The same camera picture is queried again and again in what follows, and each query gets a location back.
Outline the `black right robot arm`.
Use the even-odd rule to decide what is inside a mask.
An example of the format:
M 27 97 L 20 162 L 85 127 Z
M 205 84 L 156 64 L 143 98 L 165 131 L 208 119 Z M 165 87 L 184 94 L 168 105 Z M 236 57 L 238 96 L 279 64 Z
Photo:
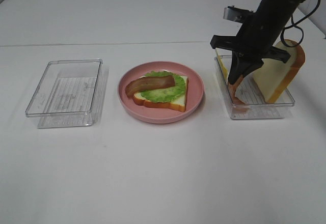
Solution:
M 228 83 L 235 84 L 263 66 L 263 59 L 286 63 L 287 51 L 273 46 L 286 23 L 305 0 L 262 0 L 255 12 L 230 7 L 239 16 L 241 27 L 236 36 L 214 35 L 210 41 L 213 49 L 232 52 Z

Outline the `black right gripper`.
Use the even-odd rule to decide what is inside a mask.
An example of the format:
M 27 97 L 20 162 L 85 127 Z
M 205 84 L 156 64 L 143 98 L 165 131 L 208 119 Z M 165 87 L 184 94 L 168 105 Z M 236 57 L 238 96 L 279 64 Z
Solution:
M 249 18 L 242 24 L 236 36 L 214 35 L 210 41 L 213 49 L 220 48 L 233 51 L 228 83 L 233 85 L 242 75 L 246 77 L 262 67 L 262 60 L 248 60 L 249 56 L 255 59 L 275 59 L 286 63 L 290 54 L 273 46 L 285 22 L 276 19 Z

